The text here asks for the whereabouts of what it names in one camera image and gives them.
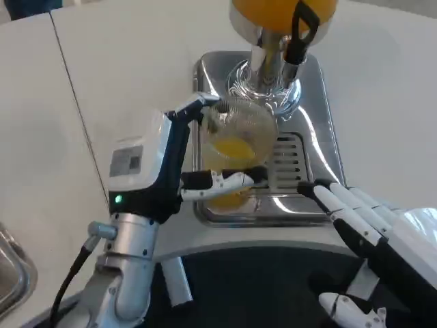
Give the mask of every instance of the yellow juice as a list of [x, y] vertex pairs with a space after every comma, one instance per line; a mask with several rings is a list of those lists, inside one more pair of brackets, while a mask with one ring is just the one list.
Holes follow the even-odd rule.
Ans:
[[[232, 0], [237, 10], [252, 23], [271, 31], [290, 34], [294, 8], [298, 0]], [[304, 0], [318, 15], [320, 24], [333, 16], [337, 0]], [[307, 29], [303, 23], [301, 29]]]
[[[220, 172], [222, 169], [245, 169], [253, 166], [255, 152], [252, 147], [238, 137], [224, 137], [212, 143], [211, 152], [203, 152], [206, 169]], [[208, 202], [210, 207], [233, 209], [247, 201], [247, 190], [220, 196]]]

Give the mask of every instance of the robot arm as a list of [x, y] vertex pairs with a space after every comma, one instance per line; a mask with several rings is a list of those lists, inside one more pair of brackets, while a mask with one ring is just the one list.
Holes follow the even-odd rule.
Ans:
[[[150, 302], [153, 252], [160, 225], [184, 200], [206, 200], [267, 180], [265, 167], [242, 171], [182, 173], [189, 123], [220, 98], [198, 93], [169, 113], [149, 111], [139, 131], [119, 140], [109, 176], [110, 224], [93, 222], [90, 238], [74, 262], [51, 311], [51, 327], [136, 327]], [[97, 242], [104, 254], [77, 306], [57, 325], [61, 298]]]
[[[369, 269], [423, 327], [437, 327], [437, 210], [402, 213], [360, 189], [325, 180], [303, 182], [298, 191], [330, 216], [345, 244], [367, 260]], [[385, 310], [364, 312], [352, 299], [328, 290], [319, 296], [323, 308], [341, 327], [367, 327], [368, 323], [385, 327]]]

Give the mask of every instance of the white table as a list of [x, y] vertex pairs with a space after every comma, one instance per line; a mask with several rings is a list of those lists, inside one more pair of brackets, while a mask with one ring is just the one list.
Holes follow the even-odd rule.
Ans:
[[[249, 49], [232, 30], [227, 6], [214, 0], [106, 0], [53, 12], [105, 185], [111, 142], [141, 123], [147, 109], [168, 110], [183, 101], [203, 53]], [[349, 184], [406, 207], [437, 207], [432, 174], [437, 46], [430, 41], [436, 28], [437, 20], [341, 1], [330, 32], [311, 49], [325, 71]], [[190, 169], [189, 161], [185, 164]], [[88, 206], [81, 208], [92, 216]], [[77, 245], [85, 226], [72, 231]], [[346, 251], [330, 228], [212, 229], [186, 204], [160, 229], [156, 256], [237, 244]], [[57, 268], [66, 271], [71, 259]], [[74, 286], [83, 286], [84, 275]], [[47, 284], [47, 294], [53, 296], [58, 285]], [[41, 307], [48, 308], [51, 299]], [[31, 316], [25, 307], [17, 314]]]
[[53, 302], [88, 222], [105, 219], [107, 207], [50, 16], [2, 25], [0, 44], [0, 221], [38, 270], [33, 294], [0, 322], [10, 328]]

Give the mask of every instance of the metal sink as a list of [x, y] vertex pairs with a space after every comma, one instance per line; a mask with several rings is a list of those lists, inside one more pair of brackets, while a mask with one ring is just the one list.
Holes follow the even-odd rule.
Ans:
[[37, 278], [33, 262], [0, 223], [0, 320], [29, 298]]

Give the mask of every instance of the juice dispenser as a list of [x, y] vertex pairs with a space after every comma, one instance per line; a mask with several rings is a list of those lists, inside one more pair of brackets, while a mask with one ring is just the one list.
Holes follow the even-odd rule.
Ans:
[[[279, 136], [265, 163], [268, 186], [252, 189], [240, 208], [195, 205], [200, 219], [224, 226], [318, 224], [326, 216], [299, 194], [300, 181], [344, 184], [330, 107], [310, 46], [327, 33], [337, 0], [231, 0], [232, 27], [252, 50], [205, 54], [195, 69], [195, 91], [257, 103], [277, 119]], [[193, 133], [195, 169], [201, 169], [200, 128]]]

